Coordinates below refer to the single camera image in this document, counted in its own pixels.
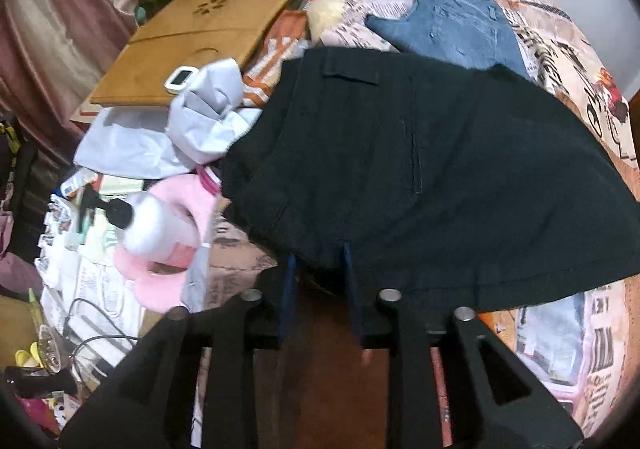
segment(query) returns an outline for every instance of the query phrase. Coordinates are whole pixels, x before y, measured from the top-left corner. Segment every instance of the denim garment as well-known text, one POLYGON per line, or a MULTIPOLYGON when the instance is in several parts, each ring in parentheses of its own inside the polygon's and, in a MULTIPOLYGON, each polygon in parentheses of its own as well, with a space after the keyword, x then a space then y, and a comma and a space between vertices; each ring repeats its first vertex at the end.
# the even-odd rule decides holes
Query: denim garment
POLYGON ((517 37, 493 0, 415 0, 399 20, 369 15, 365 25, 401 52, 478 70, 500 63, 529 79, 517 37))

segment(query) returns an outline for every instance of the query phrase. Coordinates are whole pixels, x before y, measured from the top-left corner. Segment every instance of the pink curtain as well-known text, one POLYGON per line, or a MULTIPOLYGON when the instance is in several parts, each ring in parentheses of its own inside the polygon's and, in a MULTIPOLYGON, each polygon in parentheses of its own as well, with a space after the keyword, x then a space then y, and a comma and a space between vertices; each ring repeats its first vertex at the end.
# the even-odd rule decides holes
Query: pink curtain
POLYGON ((39 146, 70 161, 81 131, 69 121, 127 44, 137 0, 4 0, 0 106, 39 146))

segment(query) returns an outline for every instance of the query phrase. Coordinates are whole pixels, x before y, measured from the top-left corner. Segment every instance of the pink u-shaped object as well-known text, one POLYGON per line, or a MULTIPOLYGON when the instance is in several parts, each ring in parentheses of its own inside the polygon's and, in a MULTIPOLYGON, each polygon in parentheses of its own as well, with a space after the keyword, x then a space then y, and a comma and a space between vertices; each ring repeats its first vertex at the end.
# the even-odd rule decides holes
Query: pink u-shaped object
MULTIPOLYGON (((196 222, 200 241, 204 241, 216 197, 202 186, 198 176, 182 174, 166 178, 151 187, 149 192, 173 206, 186 209, 196 222)), ((113 264, 124 277, 134 281, 133 295, 141 306, 165 313, 180 305, 186 270, 170 275, 152 272, 153 261, 131 255, 120 245, 113 254, 113 264)))

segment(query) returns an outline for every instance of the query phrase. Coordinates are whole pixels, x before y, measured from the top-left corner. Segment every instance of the metal screw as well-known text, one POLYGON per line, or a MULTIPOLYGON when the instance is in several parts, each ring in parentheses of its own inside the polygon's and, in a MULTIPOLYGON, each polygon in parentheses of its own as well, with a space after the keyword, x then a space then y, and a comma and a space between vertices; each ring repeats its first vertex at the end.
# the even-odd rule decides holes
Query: metal screw
POLYGON ((184 306, 174 306, 166 313, 172 321, 181 321, 189 315, 189 311, 184 306))
POLYGON ((460 321, 470 321, 476 316, 476 312, 471 310, 468 306, 461 306, 460 308, 456 308, 453 312, 453 315, 456 316, 456 319, 460 321))
POLYGON ((383 290, 380 290, 380 293, 378 295, 380 296, 380 299, 382 299, 382 301, 386 301, 388 303, 395 303, 396 301, 400 301, 402 299, 402 294, 395 288, 385 288, 383 290))
POLYGON ((255 302, 260 301, 262 299, 262 292, 257 288, 247 288, 243 290, 240 294, 240 297, 243 301, 255 302))

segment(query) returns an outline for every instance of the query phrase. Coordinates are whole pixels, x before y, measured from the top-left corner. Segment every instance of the crumpled white fabric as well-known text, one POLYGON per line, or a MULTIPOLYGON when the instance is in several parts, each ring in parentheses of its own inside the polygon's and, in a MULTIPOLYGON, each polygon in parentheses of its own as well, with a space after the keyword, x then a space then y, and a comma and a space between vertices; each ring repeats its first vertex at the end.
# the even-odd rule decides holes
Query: crumpled white fabric
POLYGON ((242 92, 242 74, 233 59, 204 66, 172 100, 167 136, 198 164, 222 158, 261 113, 237 109, 242 92))
POLYGON ((104 108, 81 140, 74 163, 97 173, 159 180, 192 171, 196 164, 164 128, 168 108, 104 108))

